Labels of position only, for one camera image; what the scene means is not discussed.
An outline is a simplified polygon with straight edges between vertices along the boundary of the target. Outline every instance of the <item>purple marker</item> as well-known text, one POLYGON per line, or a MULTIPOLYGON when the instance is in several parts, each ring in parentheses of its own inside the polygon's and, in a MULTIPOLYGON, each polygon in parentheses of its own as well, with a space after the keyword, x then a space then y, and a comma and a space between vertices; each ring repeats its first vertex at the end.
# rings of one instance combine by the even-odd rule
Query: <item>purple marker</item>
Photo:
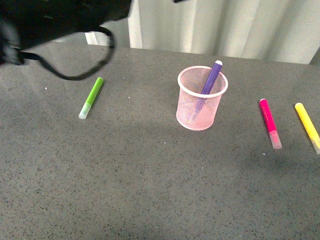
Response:
POLYGON ((208 80, 206 81, 201 94, 210 94, 212 87, 215 84, 215 81, 220 73, 220 70, 222 68, 222 61, 215 61, 211 72, 209 74, 208 80))
MULTIPOLYGON (((221 68, 222 68, 222 61, 219 61, 219 60, 215 61, 214 65, 210 71, 208 80, 206 81, 206 83, 202 89, 201 94, 206 94, 206 95, 210 94, 211 89, 215 84, 215 81, 220 73, 221 68)), ((200 113, 201 109, 205 105, 205 102, 206 102, 205 98, 200 98, 197 101, 196 108, 195 108, 195 114, 193 115, 192 120, 196 119, 196 117, 200 113)))

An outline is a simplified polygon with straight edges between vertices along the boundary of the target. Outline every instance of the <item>mesh cup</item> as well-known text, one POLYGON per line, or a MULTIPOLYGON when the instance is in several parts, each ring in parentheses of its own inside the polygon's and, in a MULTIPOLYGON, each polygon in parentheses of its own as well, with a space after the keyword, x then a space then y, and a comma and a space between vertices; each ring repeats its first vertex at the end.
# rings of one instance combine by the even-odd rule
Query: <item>mesh cup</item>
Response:
POLYGON ((208 66, 191 66, 178 76, 180 95, 176 119, 187 129, 208 129, 214 123, 221 96, 228 88, 227 78, 220 72, 210 94, 201 94, 210 71, 208 66))

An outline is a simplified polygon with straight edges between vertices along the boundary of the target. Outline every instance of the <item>yellow marker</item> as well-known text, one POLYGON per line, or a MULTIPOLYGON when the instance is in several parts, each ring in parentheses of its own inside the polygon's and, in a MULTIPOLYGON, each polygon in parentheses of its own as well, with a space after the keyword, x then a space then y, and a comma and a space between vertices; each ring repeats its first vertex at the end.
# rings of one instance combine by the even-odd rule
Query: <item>yellow marker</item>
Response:
POLYGON ((309 138, 314 146, 314 149, 317 154, 320 154, 320 137, 317 133, 317 130, 315 129, 315 126, 313 125, 304 105, 300 102, 298 102, 295 106, 295 110, 299 114, 299 117, 301 119, 301 122, 303 123, 303 126, 306 130, 306 132, 309 135, 309 138))

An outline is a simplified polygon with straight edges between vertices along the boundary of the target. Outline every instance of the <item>gray countertop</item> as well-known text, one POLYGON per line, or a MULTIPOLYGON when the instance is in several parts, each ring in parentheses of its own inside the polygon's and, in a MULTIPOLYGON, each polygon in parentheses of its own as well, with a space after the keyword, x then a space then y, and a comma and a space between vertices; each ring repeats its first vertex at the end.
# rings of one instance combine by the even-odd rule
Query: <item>gray countertop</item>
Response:
MULTIPOLYGON (((75 75, 104 50, 33 51, 75 75)), ((320 131, 319 76, 312 65, 128 48, 80 82, 34 61, 2 66, 0 239, 319 239, 320 161, 294 108, 302 102, 320 131), (177 76, 217 59, 229 87, 215 122, 188 130, 176 119, 177 76), (99 76, 105 83, 80 120, 99 76)))

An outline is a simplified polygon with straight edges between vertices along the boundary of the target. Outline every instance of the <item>marker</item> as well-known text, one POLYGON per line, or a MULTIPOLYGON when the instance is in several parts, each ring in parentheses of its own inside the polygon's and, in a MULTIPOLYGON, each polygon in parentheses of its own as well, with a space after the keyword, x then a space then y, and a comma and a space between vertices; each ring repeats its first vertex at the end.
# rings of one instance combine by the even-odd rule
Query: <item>marker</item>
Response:
POLYGON ((93 86, 88 98, 86 99, 86 101, 81 109, 81 112, 79 114, 80 119, 86 119, 86 117, 90 111, 90 108, 91 108, 92 104, 94 103, 96 96, 97 96, 103 82, 104 82, 104 80, 102 77, 98 77, 97 80, 95 81, 95 84, 94 84, 94 86, 93 86))
POLYGON ((210 71, 208 80, 206 81, 206 83, 202 89, 201 94, 210 94, 211 89, 215 84, 215 81, 220 73, 221 68, 222 68, 222 61, 219 61, 219 60, 215 61, 214 65, 210 71))
MULTIPOLYGON (((222 61, 215 61, 210 73, 209 73, 209 77, 207 79, 207 81, 204 84, 204 87, 201 91, 201 94, 210 94, 211 89, 213 88, 215 81, 220 73, 220 70, 222 68, 222 61)), ((205 98, 199 98, 198 101, 196 102, 196 108, 195 108, 195 113, 192 117, 192 120, 196 119, 196 117, 198 116, 198 114, 200 113, 201 109, 203 108, 203 106, 205 105, 206 99, 205 98)))
POLYGON ((277 132, 277 128, 276 128, 276 124, 275 121, 272 117, 268 102, 266 99, 261 99, 260 100, 260 108, 261 108, 261 112, 264 118, 264 122, 266 125, 266 128, 268 129, 269 135, 270 135, 270 139, 271 139, 271 143, 274 149, 281 149, 282 145, 280 142, 280 138, 277 132))
POLYGON ((301 122, 303 123, 303 126, 306 130, 306 132, 309 135, 309 138, 313 144, 313 147, 317 154, 320 154, 320 137, 317 133, 317 130, 315 129, 315 126, 313 125, 304 105, 300 102, 298 102, 295 106, 295 110, 297 111, 301 122))

